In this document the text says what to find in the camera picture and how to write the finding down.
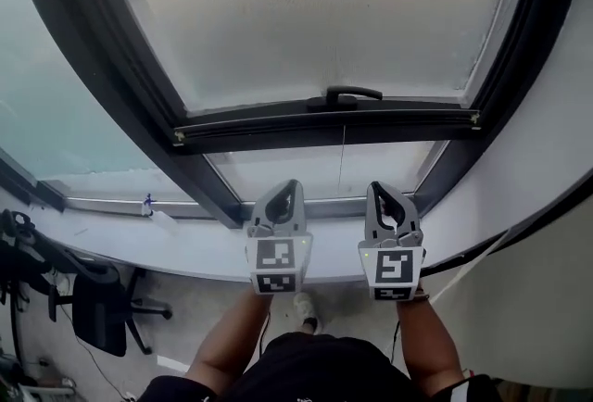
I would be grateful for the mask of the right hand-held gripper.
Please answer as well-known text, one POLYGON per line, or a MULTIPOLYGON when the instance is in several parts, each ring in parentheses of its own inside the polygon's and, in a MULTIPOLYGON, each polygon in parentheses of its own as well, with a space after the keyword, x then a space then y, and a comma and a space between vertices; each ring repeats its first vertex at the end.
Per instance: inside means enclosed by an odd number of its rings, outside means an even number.
POLYGON ((425 257, 423 233, 413 202, 397 188, 384 182, 371 182, 366 194, 365 238, 359 254, 362 269, 374 300, 411 301, 420 281, 425 257), (383 216, 392 218, 397 227, 388 226, 383 216), (403 231, 401 236, 378 238, 381 228, 403 231))

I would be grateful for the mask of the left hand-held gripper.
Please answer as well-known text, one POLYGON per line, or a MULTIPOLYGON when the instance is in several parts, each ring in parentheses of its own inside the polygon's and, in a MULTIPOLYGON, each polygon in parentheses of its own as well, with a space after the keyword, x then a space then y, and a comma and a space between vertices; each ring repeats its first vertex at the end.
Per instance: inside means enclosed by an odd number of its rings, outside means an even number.
POLYGON ((304 189, 298 180, 273 186, 253 208, 246 261, 259 295, 301 291, 310 262, 313 236, 306 230, 304 189), (293 231, 272 229, 292 222, 293 231))

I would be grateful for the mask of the white shoe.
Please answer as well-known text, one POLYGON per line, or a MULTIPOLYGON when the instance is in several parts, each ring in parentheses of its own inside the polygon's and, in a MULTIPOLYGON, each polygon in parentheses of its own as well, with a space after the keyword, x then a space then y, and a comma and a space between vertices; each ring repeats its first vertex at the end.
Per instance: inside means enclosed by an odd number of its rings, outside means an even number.
POLYGON ((322 323, 311 296, 305 292, 297 293, 293 304, 299 330, 305 334, 319 334, 322 331, 322 323))

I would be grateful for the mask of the clear spray bottle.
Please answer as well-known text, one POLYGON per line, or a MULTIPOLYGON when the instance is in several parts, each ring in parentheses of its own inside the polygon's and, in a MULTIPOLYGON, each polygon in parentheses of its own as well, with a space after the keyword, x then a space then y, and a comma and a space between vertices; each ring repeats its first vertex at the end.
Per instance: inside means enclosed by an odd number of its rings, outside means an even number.
POLYGON ((148 193, 141 205, 141 215, 150 218, 159 228, 170 235, 177 235, 179 227, 175 219, 161 210, 155 209, 156 201, 148 193))

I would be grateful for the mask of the person's black shirt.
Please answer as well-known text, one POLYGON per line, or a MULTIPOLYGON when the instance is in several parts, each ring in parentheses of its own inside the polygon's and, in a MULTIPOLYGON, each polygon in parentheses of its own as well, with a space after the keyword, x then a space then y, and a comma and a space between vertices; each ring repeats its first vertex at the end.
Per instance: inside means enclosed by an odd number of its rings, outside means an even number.
POLYGON ((427 396, 371 343, 286 333, 219 396, 202 383, 158 376, 137 402, 502 402, 486 375, 427 396))

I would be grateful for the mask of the black office chair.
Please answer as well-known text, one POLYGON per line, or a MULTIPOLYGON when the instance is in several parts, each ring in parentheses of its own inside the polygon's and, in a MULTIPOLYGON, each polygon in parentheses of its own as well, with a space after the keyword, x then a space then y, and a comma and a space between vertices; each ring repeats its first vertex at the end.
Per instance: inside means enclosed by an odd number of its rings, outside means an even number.
POLYGON ((126 333, 130 332, 141 352, 150 355, 135 326, 133 315, 159 315, 172 318, 169 308, 146 308, 134 296, 137 281, 144 278, 146 270, 135 268, 127 285, 123 285, 116 267, 106 261, 82 258, 68 249, 51 258, 55 270, 72 274, 74 284, 70 295, 60 295, 52 285, 48 293, 51 320, 57 319, 57 308, 71 306, 72 326, 75 335, 85 343, 115 357, 126 354, 126 333))

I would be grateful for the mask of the large frosted glass pane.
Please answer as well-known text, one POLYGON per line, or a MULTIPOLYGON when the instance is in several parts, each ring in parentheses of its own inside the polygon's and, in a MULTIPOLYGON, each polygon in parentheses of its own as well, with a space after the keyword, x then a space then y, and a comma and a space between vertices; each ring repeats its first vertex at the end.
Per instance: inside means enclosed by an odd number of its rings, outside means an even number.
POLYGON ((92 97, 32 0, 0 0, 0 149, 67 197, 190 198, 92 97))

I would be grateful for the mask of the black equipment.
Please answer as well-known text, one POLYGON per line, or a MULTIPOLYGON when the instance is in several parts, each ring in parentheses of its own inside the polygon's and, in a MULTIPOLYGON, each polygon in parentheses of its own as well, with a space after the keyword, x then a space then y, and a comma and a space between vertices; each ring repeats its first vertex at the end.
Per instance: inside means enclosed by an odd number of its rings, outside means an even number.
POLYGON ((40 294, 57 295, 57 288, 44 275, 53 269, 50 262, 39 260, 26 252, 21 245, 36 245, 35 225, 24 213, 5 208, 0 213, 0 304, 6 303, 6 295, 14 291, 26 302, 19 290, 25 282, 40 294))

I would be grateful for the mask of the black window frame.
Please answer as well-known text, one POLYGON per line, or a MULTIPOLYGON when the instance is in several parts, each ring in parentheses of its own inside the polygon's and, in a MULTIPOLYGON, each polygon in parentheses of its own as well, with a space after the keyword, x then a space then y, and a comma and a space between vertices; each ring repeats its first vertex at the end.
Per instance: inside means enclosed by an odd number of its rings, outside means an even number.
MULTIPOLYGON (((486 127, 426 140, 402 125, 345 125, 302 134, 268 133, 184 143, 170 125, 164 69, 125 0, 32 0, 83 85, 134 144, 187 195, 156 201, 171 216, 238 229, 280 182, 302 183, 310 218, 360 217, 368 185, 381 181, 428 213, 478 162, 510 121, 550 57, 573 0, 516 0, 486 75, 486 127)), ((26 205, 110 213, 142 200, 67 197, 0 149, 0 185, 26 205)))

